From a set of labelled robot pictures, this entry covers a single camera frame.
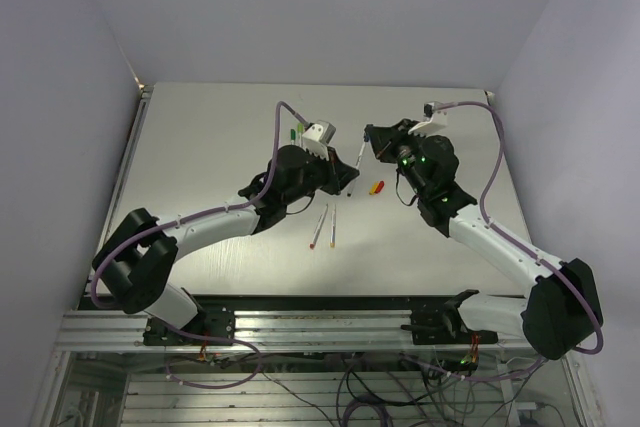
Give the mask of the blue end white pen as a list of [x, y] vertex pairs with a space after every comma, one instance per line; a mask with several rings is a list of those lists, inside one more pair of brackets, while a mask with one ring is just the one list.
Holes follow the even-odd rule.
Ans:
[[[367, 144], [368, 143], [369, 142], [364, 142], [364, 139], [363, 139], [363, 142], [362, 142], [361, 147], [359, 149], [359, 153], [358, 153], [358, 156], [356, 158], [356, 163], [355, 163], [355, 168], [358, 171], [360, 170], [361, 163], [362, 163], [362, 160], [363, 160], [363, 157], [364, 157], [364, 153], [365, 153], [365, 150], [367, 148]], [[356, 184], [356, 180], [355, 179], [349, 184], [349, 186], [347, 188], [347, 193], [346, 193], [347, 197], [349, 197], [349, 198], [352, 197], [353, 192], [355, 190], [355, 184]]]

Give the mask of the red pen cap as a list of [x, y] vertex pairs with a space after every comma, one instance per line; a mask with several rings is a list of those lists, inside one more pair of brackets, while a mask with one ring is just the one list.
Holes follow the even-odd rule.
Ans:
[[375, 194], [380, 193], [383, 190], [384, 185], [385, 185], [385, 183], [383, 181], [377, 182], [376, 185], [375, 185], [374, 193]]

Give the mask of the red end white pen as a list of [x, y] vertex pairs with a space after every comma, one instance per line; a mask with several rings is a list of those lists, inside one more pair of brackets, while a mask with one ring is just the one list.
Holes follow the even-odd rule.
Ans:
[[329, 210], [329, 204], [327, 203], [321, 213], [321, 215], [319, 216], [318, 222], [315, 226], [311, 241], [309, 243], [309, 248], [311, 250], [315, 249], [319, 236], [321, 234], [321, 231], [323, 229], [327, 214], [328, 214], [328, 210]]

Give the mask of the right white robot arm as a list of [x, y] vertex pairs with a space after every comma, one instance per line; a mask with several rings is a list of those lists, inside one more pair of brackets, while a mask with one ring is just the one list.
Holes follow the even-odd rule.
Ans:
[[390, 127], [364, 129], [374, 157], [393, 164], [414, 196], [425, 223], [468, 247], [521, 288], [519, 299], [466, 291], [440, 320], [450, 341], [475, 331], [524, 338], [542, 357], [558, 360], [594, 336], [589, 354], [604, 346], [604, 319], [591, 267], [579, 258], [562, 260], [509, 232], [456, 182], [459, 159], [451, 141], [428, 132], [425, 122], [403, 119]]

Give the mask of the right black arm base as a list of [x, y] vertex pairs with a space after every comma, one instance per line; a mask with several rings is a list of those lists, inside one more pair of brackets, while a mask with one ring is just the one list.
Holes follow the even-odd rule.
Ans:
[[475, 299], [478, 290], [467, 289], [448, 298], [439, 308], [423, 306], [413, 310], [409, 323], [400, 329], [411, 333], [414, 345], [497, 344], [498, 334], [487, 330], [472, 330], [462, 320], [459, 308], [469, 298]]

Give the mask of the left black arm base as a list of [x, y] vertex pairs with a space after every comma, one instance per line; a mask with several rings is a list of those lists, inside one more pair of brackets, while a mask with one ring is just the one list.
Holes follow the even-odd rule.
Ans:
[[165, 291], [151, 306], [143, 333], [145, 346], [178, 347], [201, 344], [228, 345], [235, 333], [236, 317], [227, 307], [203, 307], [185, 289]]

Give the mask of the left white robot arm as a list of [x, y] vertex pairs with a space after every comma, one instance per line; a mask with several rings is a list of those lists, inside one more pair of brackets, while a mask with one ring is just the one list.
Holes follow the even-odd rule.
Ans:
[[229, 205], [168, 222], [145, 208], [131, 211], [94, 257], [94, 280], [107, 287], [113, 307], [151, 315], [178, 342], [192, 344], [212, 329], [195, 298], [170, 284], [174, 264], [223, 240], [266, 231], [286, 217], [289, 205], [318, 191], [337, 196], [358, 175], [334, 148], [321, 158], [285, 145]]

